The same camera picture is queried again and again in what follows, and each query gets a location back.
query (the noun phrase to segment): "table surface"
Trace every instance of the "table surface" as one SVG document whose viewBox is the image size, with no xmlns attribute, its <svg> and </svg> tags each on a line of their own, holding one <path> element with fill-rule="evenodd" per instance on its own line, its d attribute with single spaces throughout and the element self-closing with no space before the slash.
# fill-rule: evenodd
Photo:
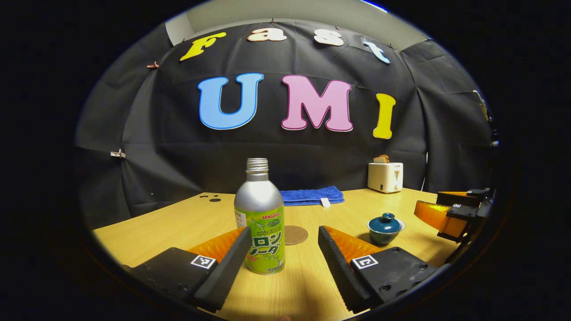
<svg viewBox="0 0 571 321">
<path fill-rule="evenodd" d="M 282 315 L 293 321 L 344 320 L 355 316 L 347 311 L 317 245 L 321 225 L 370 242 L 367 222 L 391 212 L 406 228 L 388 247 L 401 247 L 437 267 L 457 247 L 455 242 L 436 236 L 435 228 L 413 214 L 417 200 L 436 203 L 436 194 L 407 188 L 393 194 L 367 188 L 343 194 L 345 202 L 331 207 L 286 206 L 285 225 L 306 229 L 307 240 L 286 246 L 285 269 L 275 275 L 259 275 L 242 265 L 222 310 L 215 315 L 227 320 L 251 321 L 275 321 Z M 213 198 L 220 201 L 211 202 Z M 187 250 L 234 229 L 234 194 L 205 192 L 96 229 L 94 234 L 120 264 L 135 267 L 170 247 Z"/>
</svg>

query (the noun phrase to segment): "green bottle label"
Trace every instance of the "green bottle label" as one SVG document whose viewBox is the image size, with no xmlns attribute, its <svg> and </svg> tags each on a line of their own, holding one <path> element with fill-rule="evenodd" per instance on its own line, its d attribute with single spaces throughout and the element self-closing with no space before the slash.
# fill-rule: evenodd
<svg viewBox="0 0 571 321">
<path fill-rule="evenodd" d="M 260 274 L 274 274 L 284 268 L 286 238 L 284 207 L 265 212 L 235 209 L 239 226 L 250 227 L 252 243 L 244 260 L 246 266 Z"/>
</svg>

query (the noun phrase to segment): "white toaster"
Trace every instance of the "white toaster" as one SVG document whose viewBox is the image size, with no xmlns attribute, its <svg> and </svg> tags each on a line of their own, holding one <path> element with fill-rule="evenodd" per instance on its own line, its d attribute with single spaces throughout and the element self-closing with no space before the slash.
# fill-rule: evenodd
<svg viewBox="0 0 571 321">
<path fill-rule="evenodd" d="M 402 163 L 369 163 L 367 186 L 383 193 L 398 192 L 403 189 Z"/>
</svg>

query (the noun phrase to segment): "melon soda bottle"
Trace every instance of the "melon soda bottle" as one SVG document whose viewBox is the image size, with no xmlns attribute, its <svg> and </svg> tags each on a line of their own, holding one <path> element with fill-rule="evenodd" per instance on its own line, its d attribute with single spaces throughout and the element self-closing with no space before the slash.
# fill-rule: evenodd
<svg viewBox="0 0 571 321">
<path fill-rule="evenodd" d="M 244 260 L 251 271 L 271 275 L 284 268 L 284 202 L 268 179 L 268 160 L 248 158 L 246 181 L 234 199 L 238 228 L 248 226 L 252 243 Z"/>
</svg>

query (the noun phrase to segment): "round coaster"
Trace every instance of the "round coaster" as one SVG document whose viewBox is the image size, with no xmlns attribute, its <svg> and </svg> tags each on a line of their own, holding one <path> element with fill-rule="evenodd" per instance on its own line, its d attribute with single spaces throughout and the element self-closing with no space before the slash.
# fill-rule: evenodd
<svg viewBox="0 0 571 321">
<path fill-rule="evenodd" d="M 286 225 L 285 232 L 285 245 L 299 244 L 307 239 L 307 231 L 299 226 Z"/>
</svg>

